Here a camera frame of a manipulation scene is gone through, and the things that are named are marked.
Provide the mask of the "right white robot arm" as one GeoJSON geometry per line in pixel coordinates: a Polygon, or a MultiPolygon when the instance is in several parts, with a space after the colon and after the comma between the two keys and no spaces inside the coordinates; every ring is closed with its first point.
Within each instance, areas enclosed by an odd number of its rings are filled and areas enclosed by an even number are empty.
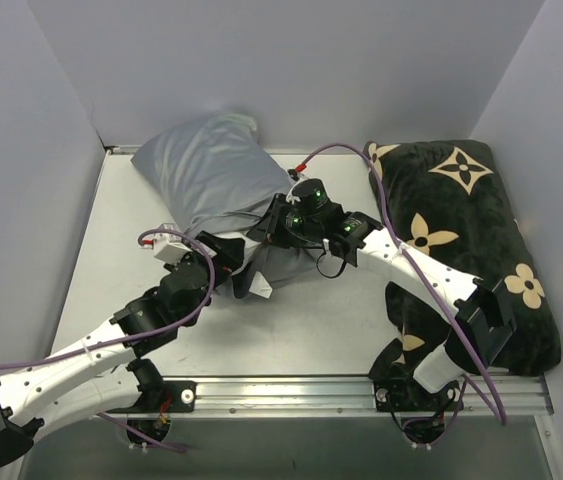
{"type": "Polygon", "coordinates": [[[517,329],[502,280],[486,282],[453,269],[392,237],[362,212],[333,202],[321,180],[277,194],[248,238],[278,248],[317,248],[384,276],[442,315],[448,338],[419,362],[404,385],[407,402],[426,409],[449,382],[488,368],[517,329]]]}

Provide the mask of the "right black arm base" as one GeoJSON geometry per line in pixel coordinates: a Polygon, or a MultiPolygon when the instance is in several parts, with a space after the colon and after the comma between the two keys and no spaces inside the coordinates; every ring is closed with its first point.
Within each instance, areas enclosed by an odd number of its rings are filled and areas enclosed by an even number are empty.
{"type": "Polygon", "coordinates": [[[382,411],[438,413],[460,404],[457,381],[452,381],[437,393],[429,393],[414,380],[412,369],[401,363],[374,365],[368,376],[373,382],[375,393],[381,389],[385,391],[376,400],[382,411]]]}

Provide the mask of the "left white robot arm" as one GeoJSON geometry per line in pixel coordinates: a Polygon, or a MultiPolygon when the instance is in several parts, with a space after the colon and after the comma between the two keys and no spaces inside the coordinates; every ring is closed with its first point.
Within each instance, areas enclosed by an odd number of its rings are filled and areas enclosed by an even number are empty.
{"type": "Polygon", "coordinates": [[[213,290],[257,249],[243,234],[184,237],[155,287],[68,347],[31,363],[0,366],[0,468],[49,433],[118,408],[157,408],[164,381],[147,356],[193,325],[213,290]]]}

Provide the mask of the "grey pillowcase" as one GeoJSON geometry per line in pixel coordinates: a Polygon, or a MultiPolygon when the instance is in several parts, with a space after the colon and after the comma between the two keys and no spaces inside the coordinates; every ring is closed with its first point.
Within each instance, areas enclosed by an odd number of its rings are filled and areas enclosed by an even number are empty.
{"type": "Polygon", "coordinates": [[[292,187],[288,174],[258,144],[257,133],[253,117],[219,113],[153,137],[132,164],[161,195],[182,233],[242,238],[273,197],[292,187]]]}

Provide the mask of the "white pillow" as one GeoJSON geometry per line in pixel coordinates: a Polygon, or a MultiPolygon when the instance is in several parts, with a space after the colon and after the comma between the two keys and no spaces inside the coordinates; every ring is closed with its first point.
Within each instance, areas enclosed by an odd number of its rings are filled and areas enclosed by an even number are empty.
{"type": "Polygon", "coordinates": [[[248,289],[252,277],[256,271],[260,271],[263,274],[268,255],[267,246],[250,240],[244,235],[241,238],[245,241],[245,262],[237,273],[232,276],[234,297],[239,300],[251,295],[248,289]]]}

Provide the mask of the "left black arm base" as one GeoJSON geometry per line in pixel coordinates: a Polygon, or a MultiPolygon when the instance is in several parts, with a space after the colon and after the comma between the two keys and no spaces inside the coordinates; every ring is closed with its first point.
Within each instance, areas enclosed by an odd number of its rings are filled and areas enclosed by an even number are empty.
{"type": "Polygon", "coordinates": [[[138,381],[138,399],[129,413],[190,413],[194,411],[197,383],[190,379],[163,377],[148,359],[136,359],[126,369],[138,381]]]}

